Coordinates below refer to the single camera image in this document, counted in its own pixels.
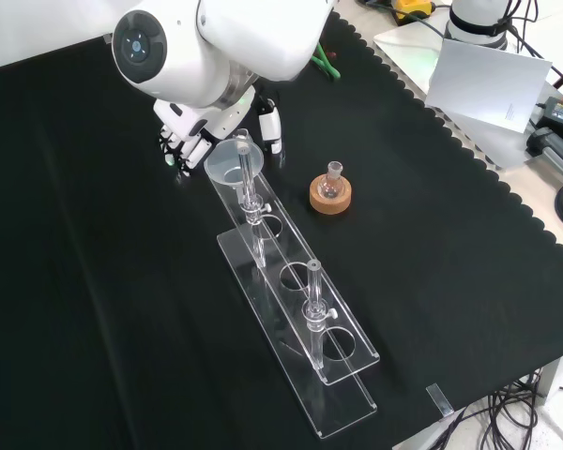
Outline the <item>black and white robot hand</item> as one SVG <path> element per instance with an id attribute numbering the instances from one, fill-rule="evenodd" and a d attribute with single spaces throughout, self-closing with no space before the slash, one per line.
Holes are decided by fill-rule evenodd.
<path id="1" fill-rule="evenodd" d="M 165 162 L 189 176 L 217 143 L 237 134 L 241 122 L 256 113 L 266 149 L 282 150 L 282 123 L 276 102 L 249 88 L 236 103 L 223 109 L 193 109 L 186 105 L 157 100 L 154 112 L 162 122 L 160 149 Z"/>

